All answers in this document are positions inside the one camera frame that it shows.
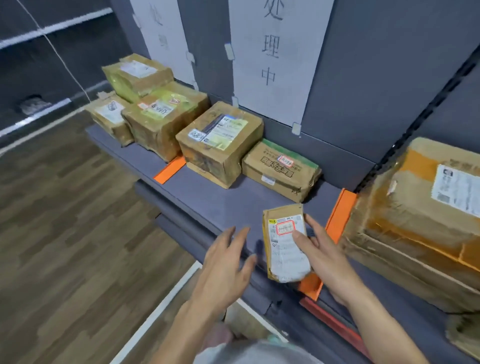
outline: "orange label strip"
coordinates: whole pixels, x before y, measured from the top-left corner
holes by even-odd
[[[330,214],[330,217],[325,226],[325,230],[330,235],[335,244],[338,243],[342,236],[343,229],[350,218],[350,212],[355,205],[357,195],[353,192],[347,191],[345,188],[340,192],[340,196],[336,201],[335,207]],[[304,293],[307,297],[316,301],[320,295],[324,283],[315,273],[310,273],[301,280],[298,290]]]
[[[168,163],[153,179],[159,184],[164,184],[168,181],[180,168],[186,164],[185,157],[179,156]]]

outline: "laminate flooring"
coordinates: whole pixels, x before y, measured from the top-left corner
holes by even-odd
[[[108,364],[193,264],[81,112],[0,157],[0,362]]]

